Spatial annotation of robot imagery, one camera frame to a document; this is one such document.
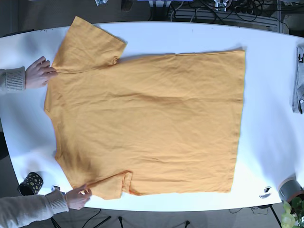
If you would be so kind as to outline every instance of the gray sweater sleeve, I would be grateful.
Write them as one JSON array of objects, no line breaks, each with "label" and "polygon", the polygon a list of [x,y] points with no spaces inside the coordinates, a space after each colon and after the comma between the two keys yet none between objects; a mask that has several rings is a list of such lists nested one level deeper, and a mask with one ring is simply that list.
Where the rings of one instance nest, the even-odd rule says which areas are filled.
[{"label": "gray sweater sleeve", "polygon": [[69,209],[64,196],[58,190],[46,196],[0,198],[0,228],[19,228],[65,211]]},{"label": "gray sweater sleeve", "polygon": [[0,94],[21,92],[25,88],[25,68],[0,69]]}]

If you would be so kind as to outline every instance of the finger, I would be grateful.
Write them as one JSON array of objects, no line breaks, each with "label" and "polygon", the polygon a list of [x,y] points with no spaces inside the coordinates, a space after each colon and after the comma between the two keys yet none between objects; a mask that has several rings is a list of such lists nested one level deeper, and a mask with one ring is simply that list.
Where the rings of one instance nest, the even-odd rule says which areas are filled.
[{"label": "finger", "polygon": [[76,188],[74,190],[77,190],[77,192],[81,192],[83,190],[86,190],[86,184],[84,184],[83,186],[80,186],[79,188]]},{"label": "finger", "polygon": [[47,61],[41,63],[41,64],[40,64],[40,67],[45,68],[45,67],[49,67],[50,65],[51,65],[51,62],[47,60]]},{"label": "finger", "polygon": [[39,59],[37,59],[33,64],[32,66],[37,66],[39,63],[42,63],[46,60],[46,58],[44,56],[40,57]]},{"label": "finger", "polygon": [[49,72],[56,72],[55,68],[53,67],[46,67],[42,69],[44,73],[49,73]]},{"label": "finger", "polygon": [[50,72],[50,73],[44,73],[43,74],[43,77],[45,78],[45,81],[48,81],[51,78],[56,77],[56,76],[58,76],[57,72]]},{"label": "finger", "polygon": [[87,193],[84,196],[85,196],[85,198],[90,198],[92,196],[92,191],[90,189],[88,189]]}]

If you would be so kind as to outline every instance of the t-shirt sleeve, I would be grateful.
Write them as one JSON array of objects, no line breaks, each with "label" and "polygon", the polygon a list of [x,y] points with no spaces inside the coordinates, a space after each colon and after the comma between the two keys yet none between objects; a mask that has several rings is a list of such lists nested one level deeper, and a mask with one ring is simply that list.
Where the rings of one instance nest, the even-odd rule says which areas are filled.
[{"label": "t-shirt sleeve", "polygon": [[52,67],[60,73],[80,73],[116,64],[126,44],[89,22],[75,17]]}]

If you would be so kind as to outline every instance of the white table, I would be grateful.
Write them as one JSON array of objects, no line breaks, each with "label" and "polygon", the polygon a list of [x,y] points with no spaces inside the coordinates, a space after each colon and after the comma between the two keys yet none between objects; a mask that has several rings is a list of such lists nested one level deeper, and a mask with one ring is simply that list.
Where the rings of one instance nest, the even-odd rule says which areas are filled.
[{"label": "white table", "polygon": [[[128,45],[122,59],[146,54],[246,51],[241,137],[231,193],[123,194],[120,199],[93,196],[87,207],[137,211],[197,211],[241,208],[280,202],[275,188],[296,173],[304,184],[304,116],[291,108],[296,46],[303,38],[221,25],[136,22],[97,25]],[[0,39],[0,68],[28,67],[44,55],[54,60],[68,28],[55,28]],[[0,98],[0,117],[11,161],[22,182],[30,171],[44,180],[41,194],[52,185],[69,191],[54,159],[55,135],[43,112],[47,88]],[[264,187],[272,195],[259,198]]]}]

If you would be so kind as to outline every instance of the folded gray shirt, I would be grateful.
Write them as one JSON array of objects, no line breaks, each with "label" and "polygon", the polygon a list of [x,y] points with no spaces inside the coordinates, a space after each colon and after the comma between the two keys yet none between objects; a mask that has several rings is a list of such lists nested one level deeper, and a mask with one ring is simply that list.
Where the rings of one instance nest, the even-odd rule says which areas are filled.
[{"label": "folded gray shirt", "polygon": [[294,81],[293,112],[304,110],[304,47],[297,47],[298,70]]}]

